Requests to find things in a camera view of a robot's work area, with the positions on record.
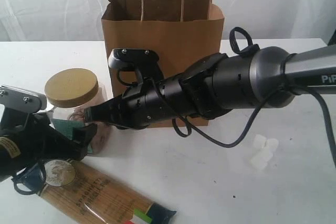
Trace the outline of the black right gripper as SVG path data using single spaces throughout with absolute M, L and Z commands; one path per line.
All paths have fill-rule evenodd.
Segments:
M 148 80 L 138 87 L 127 88 L 121 97 L 84 109 L 84 122 L 140 130 L 176 118 L 177 113 L 199 117 L 192 98 L 181 86 L 181 77 L 169 77 L 156 84 Z

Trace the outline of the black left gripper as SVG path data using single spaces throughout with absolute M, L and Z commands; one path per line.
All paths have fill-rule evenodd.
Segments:
M 28 114 L 5 107 L 1 118 L 1 137 L 15 145 L 10 145 L 12 152 L 19 151 L 11 157 L 9 151 L 1 145 L 1 161 L 19 159 L 75 159 L 82 160 L 93 154 L 91 141 L 97 133 L 97 125 L 91 123 L 83 127 L 72 128 L 72 142 L 50 126 L 45 113 Z

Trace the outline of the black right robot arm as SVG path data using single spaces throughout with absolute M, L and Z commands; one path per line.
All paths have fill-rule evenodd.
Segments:
M 123 94 L 85 109 L 85 121 L 140 130 L 179 116 L 212 120 L 233 109 L 287 106 L 299 86 L 335 93 L 335 46 L 300 54 L 250 45 L 235 56 L 215 53 L 164 78 L 152 50 L 112 50 L 110 68 L 133 71 L 137 81 Z

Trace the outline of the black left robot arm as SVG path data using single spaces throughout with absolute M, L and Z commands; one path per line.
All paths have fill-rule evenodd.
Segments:
M 72 129 L 72 139 L 51 126 L 47 113 L 5 108 L 1 118 L 1 181 L 42 159 L 82 160 L 97 132 L 91 123 Z

